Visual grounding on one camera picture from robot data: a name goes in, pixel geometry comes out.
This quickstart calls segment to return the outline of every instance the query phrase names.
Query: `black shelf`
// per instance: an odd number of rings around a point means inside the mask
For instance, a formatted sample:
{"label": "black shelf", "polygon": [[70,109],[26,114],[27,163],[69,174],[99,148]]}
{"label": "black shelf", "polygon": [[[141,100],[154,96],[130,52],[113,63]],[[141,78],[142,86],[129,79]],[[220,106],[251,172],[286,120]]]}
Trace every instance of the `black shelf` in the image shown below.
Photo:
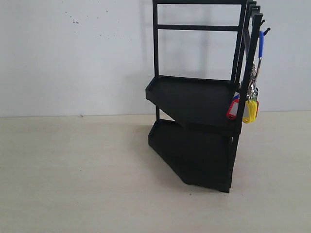
{"label": "black shelf", "polygon": [[188,132],[173,121],[159,120],[148,141],[184,183],[229,192],[230,137]]}
{"label": "black shelf", "polygon": [[235,121],[226,113],[235,89],[230,81],[159,76],[146,98],[187,130],[233,136]]}
{"label": "black shelf", "polygon": [[[239,24],[162,25],[158,24],[157,20],[159,4],[239,4],[241,5]],[[146,98],[155,105],[156,122],[148,141],[184,183],[227,193],[231,188],[246,94],[259,31],[264,23],[262,18],[260,6],[253,0],[153,0],[155,76],[146,88]],[[237,32],[230,80],[160,75],[158,30]],[[246,64],[240,85],[244,54]],[[240,103],[237,117],[231,121],[226,118],[226,113],[237,87]],[[174,121],[162,120],[160,109]]]}

